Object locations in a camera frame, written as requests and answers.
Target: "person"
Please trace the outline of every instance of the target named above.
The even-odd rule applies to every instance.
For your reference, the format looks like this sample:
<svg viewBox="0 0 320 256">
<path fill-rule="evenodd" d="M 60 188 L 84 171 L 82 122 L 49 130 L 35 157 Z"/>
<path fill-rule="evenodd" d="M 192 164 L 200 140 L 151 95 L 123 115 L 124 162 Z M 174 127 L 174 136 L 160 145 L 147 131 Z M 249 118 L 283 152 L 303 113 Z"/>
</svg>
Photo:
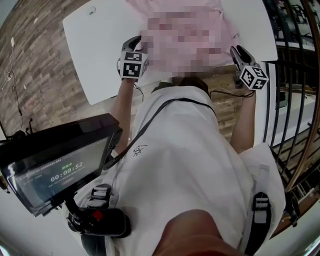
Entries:
<svg viewBox="0 0 320 256">
<path fill-rule="evenodd" d="M 111 111 L 123 129 L 117 154 L 128 146 L 134 84 L 133 79 L 122 80 Z M 109 240 L 106 255 L 243 255 L 239 247 L 260 165 L 269 169 L 265 186 L 272 210 L 265 241 L 281 220 L 285 195 L 275 160 L 266 143 L 254 147 L 256 93 L 243 98 L 228 143 L 215 113 L 205 106 L 212 102 L 203 81 L 184 78 L 179 86 L 161 82 L 139 107 L 132 137 L 165 101 L 177 98 L 204 105 L 168 104 L 125 157 L 91 184 L 112 183 L 119 196 L 116 207 L 131 221 L 131 235 Z"/>
</svg>

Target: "logo on shirt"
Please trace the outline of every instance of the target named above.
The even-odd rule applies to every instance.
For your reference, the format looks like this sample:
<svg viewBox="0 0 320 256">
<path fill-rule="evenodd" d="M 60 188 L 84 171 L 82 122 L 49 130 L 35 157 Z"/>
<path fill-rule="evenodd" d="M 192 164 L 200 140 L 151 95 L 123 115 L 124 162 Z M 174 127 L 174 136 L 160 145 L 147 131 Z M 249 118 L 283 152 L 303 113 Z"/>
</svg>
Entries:
<svg viewBox="0 0 320 256">
<path fill-rule="evenodd" d="M 136 157 L 137 155 L 141 154 L 142 153 L 142 150 L 145 149 L 145 147 L 147 147 L 148 145 L 139 145 L 139 146 L 136 146 L 135 149 L 133 150 L 133 157 Z"/>
</svg>

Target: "timer display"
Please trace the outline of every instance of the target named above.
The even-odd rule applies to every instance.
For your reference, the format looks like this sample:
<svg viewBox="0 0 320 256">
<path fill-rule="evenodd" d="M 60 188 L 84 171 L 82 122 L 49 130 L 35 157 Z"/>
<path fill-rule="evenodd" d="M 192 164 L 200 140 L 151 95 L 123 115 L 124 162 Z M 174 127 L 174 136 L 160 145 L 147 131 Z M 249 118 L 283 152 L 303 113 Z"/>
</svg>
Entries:
<svg viewBox="0 0 320 256">
<path fill-rule="evenodd" d="M 101 162 L 107 139 L 75 150 L 43 166 L 15 178 L 29 202 L 37 207 L 57 193 L 96 171 Z"/>
<path fill-rule="evenodd" d="M 83 162 L 76 164 L 74 167 L 70 167 L 70 166 L 72 166 L 72 163 L 69 163 L 69 164 L 63 166 L 62 170 L 69 167 L 68 170 L 64 170 L 63 173 L 60 174 L 60 176 L 59 176 L 59 174 L 57 174 L 56 176 L 52 177 L 51 182 L 54 182 L 54 181 L 58 180 L 60 177 L 71 173 L 71 171 L 77 170 L 78 168 L 82 167 L 82 165 L 83 165 Z"/>
</svg>

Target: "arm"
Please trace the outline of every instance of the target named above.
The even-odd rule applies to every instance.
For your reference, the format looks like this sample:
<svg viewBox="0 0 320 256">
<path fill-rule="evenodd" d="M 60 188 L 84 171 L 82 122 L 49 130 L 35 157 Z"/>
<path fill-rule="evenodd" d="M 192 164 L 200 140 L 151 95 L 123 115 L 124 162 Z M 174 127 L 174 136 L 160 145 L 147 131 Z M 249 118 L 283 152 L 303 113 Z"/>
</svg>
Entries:
<svg viewBox="0 0 320 256">
<path fill-rule="evenodd" d="M 119 121 L 119 126 L 123 130 L 120 141 L 114 149 L 118 154 L 125 150 L 128 145 L 134 85 L 134 79 L 125 78 L 122 80 L 118 95 L 110 113 Z"/>
<path fill-rule="evenodd" d="M 243 98 L 240 114 L 236 120 L 231 137 L 231 146 L 240 154 L 254 146 L 255 141 L 256 92 L 252 97 Z"/>
</svg>

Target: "shoulder strap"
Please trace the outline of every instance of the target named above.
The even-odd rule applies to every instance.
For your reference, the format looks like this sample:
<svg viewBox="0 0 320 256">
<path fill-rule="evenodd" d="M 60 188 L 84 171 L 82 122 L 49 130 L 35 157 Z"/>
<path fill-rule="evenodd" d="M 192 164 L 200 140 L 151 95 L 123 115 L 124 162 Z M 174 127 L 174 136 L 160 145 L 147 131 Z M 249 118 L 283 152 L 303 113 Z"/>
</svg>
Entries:
<svg viewBox="0 0 320 256">
<path fill-rule="evenodd" d="M 265 241 L 271 225 L 271 205 L 268 197 L 269 166 L 260 164 L 259 176 L 253 186 L 253 199 L 248 209 L 241 252 L 253 256 Z"/>
<path fill-rule="evenodd" d="M 100 184 L 94 187 L 91 194 L 82 201 L 81 207 L 100 209 L 114 208 L 118 197 L 118 194 L 111 191 L 110 185 Z M 72 231 L 76 231 L 69 222 L 68 226 Z M 112 250 L 112 239 L 106 236 L 81 234 L 81 243 L 89 256 L 107 256 L 107 249 Z"/>
</svg>

